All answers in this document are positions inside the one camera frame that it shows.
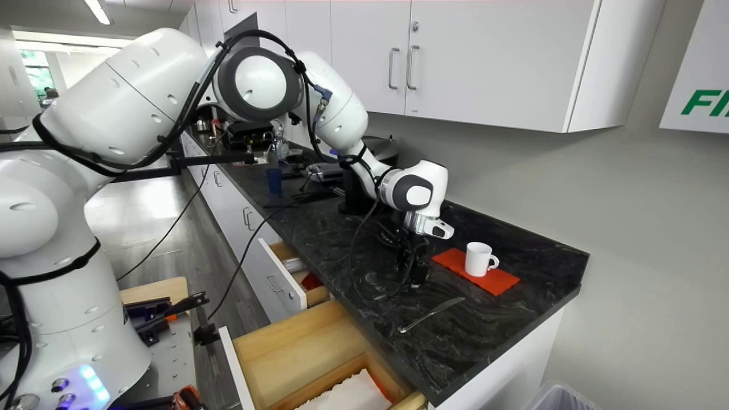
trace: sign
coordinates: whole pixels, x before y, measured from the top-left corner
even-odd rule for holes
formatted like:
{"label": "sign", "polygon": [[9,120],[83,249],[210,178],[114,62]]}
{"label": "sign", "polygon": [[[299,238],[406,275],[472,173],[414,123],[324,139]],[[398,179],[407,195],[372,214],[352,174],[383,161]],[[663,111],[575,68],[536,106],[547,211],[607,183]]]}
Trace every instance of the sign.
{"label": "sign", "polygon": [[660,126],[729,134],[726,18],[726,0],[704,0]]}

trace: countertop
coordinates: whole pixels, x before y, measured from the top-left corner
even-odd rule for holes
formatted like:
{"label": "countertop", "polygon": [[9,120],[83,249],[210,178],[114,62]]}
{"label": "countertop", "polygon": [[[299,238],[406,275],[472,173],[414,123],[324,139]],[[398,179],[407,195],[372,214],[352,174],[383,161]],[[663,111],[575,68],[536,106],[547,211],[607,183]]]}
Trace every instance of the countertop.
{"label": "countertop", "polygon": [[[522,282],[493,298],[430,264],[430,277],[417,293],[378,298],[392,293],[398,282],[397,253],[375,238],[375,221],[354,234],[361,218],[341,215],[341,197],[294,202],[291,194],[302,179],[284,179],[283,194],[290,205],[269,207],[266,165],[220,164],[220,169],[358,318],[390,363],[434,405],[573,298],[588,264],[582,249],[443,202],[441,218],[456,227],[456,236],[433,241],[433,254],[450,246],[464,248],[467,241],[485,241],[498,254],[501,269]],[[452,296],[464,296],[464,303],[398,334],[398,325],[411,322]]]}

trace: white cup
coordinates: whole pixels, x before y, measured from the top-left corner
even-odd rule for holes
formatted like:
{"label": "white cup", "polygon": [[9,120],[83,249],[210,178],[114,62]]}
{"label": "white cup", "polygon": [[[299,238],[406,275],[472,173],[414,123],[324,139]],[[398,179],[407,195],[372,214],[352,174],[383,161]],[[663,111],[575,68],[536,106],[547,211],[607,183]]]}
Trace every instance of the white cup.
{"label": "white cup", "polygon": [[464,271],[474,277],[483,277],[490,269],[498,267],[498,257],[492,246],[483,241],[468,241],[464,246]]}

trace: wooden drawer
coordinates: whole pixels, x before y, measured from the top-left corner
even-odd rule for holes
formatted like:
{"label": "wooden drawer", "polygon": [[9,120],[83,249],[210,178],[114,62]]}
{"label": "wooden drawer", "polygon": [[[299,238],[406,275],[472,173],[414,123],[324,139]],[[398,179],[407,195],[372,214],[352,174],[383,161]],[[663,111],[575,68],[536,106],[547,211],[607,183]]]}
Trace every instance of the wooden drawer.
{"label": "wooden drawer", "polygon": [[302,287],[307,271],[291,273],[284,267],[284,259],[296,257],[287,244],[269,244],[263,236],[256,236],[252,246],[246,277],[270,321],[287,318],[328,298],[324,284],[313,288]]}
{"label": "wooden drawer", "polygon": [[374,350],[336,301],[237,338],[220,327],[220,341],[246,410],[296,408],[361,367],[397,410],[425,405],[425,399]]}

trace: ceiling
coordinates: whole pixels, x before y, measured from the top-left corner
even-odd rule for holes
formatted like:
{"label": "ceiling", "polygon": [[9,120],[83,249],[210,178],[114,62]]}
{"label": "ceiling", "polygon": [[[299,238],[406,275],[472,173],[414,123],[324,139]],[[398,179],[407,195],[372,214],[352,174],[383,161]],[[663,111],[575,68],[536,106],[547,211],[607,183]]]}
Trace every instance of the ceiling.
{"label": "ceiling", "polygon": [[0,0],[0,25],[131,39],[155,26],[180,26],[193,0],[99,0],[111,25],[99,25],[83,0]]}

